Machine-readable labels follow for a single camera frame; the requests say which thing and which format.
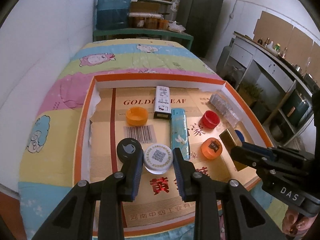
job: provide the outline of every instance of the drawer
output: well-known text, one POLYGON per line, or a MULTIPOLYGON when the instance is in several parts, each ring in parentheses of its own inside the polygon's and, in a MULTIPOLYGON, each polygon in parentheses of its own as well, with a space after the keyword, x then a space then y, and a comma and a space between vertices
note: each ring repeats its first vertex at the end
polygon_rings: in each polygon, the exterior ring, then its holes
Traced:
POLYGON ((245 49, 247 52, 251 53, 254 55, 257 51, 257 48, 250 43, 242 40, 241 38, 236 37, 234 44, 238 45, 242 49, 245 49))
POLYGON ((230 53, 230 57, 234 58, 241 65, 247 68, 252 60, 253 55, 234 44, 230 53))
POLYGON ((289 90, 293 81, 271 58, 257 50, 253 60, 264 68, 285 92, 289 90))
POLYGON ((257 50, 253 60, 264 68, 270 75, 276 66, 276 63, 260 50, 257 50))
POLYGON ((271 78, 280 85, 284 92, 288 92, 293 83, 291 78, 278 65, 271 65, 269 71, 271 78))

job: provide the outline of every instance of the orange bottle cap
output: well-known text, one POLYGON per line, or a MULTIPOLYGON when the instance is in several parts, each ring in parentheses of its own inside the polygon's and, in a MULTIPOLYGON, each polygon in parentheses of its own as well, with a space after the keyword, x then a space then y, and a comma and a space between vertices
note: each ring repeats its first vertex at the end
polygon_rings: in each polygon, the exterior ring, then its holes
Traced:
POLYGON ((142 126, 145 125, 148 120, 148 111, 139 106, 132 107, 127 110, 125 117, 129 125, 142 126))
POLYGON ((207 159, 213 160, 221 155, 222 144, 216 138, 209 138, 201 145, 201 151, 207 159))

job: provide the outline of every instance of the colorful bedsheet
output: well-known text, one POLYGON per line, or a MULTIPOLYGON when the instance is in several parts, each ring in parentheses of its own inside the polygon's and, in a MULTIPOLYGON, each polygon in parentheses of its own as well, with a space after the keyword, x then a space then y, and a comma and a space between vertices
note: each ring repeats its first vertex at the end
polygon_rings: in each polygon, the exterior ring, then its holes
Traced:
POLYGON ((220 79, 190 51, 171 41, 110 40, 82 48, 47 93, 20 164, 20 211, 28 239, 72 188, 81 109, 92 77, 100 73, 173 73, 220 79))

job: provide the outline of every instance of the electrical wire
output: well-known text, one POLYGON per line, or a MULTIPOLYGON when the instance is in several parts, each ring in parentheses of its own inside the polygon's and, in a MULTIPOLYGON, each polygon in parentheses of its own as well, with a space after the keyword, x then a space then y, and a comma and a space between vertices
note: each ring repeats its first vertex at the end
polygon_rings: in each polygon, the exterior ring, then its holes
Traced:
POLYGON ((302 133, 309 127, 309 125, 307 125, 307 127, 306 127, 300 134, 302 134, 302 133))
POLYGON ((227 23, 226 27, 224 28, 224 30, 223 30, 223 32, 222 32, 222 35, 225 33, 226 29, 228 28, 228 26, 229 26, 229 24, 230 24, 230 22, 231 22, 231 19, 232 19, 232 18, 231 18, 230 16, 231 16, 231 15, 233 14, 233 12, 235 11, 237 1, 238 1, 238 0, 236 0, 235 4, 234 4, 234 6, 233 6, 232 12, 229 14, 229 20, 228 20, 228 23, 227 23))

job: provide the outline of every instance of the cartoon sheep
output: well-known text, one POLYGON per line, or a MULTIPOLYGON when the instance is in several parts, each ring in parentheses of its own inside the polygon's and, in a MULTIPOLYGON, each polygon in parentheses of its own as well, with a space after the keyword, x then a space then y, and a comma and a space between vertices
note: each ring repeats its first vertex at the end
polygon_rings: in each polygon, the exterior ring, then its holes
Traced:
POLYGON ((50 117, 47 115, 41 116, 34 124, 31 135, 28 140, 27 149, 31 153, 40 152, 44 143, 47 140, 47 136, 50 128, 50 117))
POLYGON ((111 53, 90 54, 80 58, 80 67, 82 66, 95 66, 110 60, 116 60, 115 55, 111 53))
POLYGON ((147 53, 159 51, 158 48, 156 48, 156 47, 141 45, 141 44, 137 45, 137 49, 139 49, 141 51, 145 51, 147 53))

